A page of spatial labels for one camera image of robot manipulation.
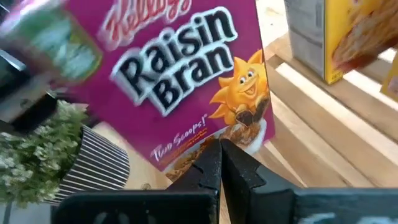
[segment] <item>cereal box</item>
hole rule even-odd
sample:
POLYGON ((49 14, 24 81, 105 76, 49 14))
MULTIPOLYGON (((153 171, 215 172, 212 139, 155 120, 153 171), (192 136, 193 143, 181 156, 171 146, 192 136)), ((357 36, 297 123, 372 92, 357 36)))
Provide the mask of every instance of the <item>cereal box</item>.
POLYGON ((293 55, 328 84, 398 43, 397 0, 285 0, 293 55))
POLYGON ((383 82, 381 93, 398 102, 398 54, 395 56, 391 70, 383 82))
POLYGON ((209 139, 251 154, 274 135, 254 1, 28 0, 0 33, 172 180, 209 139))

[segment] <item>wooden surface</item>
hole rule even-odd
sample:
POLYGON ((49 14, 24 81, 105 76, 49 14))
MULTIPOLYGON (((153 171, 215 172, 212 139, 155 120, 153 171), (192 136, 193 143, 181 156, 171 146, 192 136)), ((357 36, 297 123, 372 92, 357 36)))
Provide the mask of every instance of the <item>wooden surface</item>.
MULTIPOLYGON (((254 157, 301 187, 398 187, 398 104, 379 93, 395 52, 327 86, 292 58, 283 1, 258 0, 257 9, 276 136, 254 157)), ((171 184, 107 124, 95 129, 128 150, 127 189, 171 184)), ((224 199, 221 207, 229 223, 224 199)))

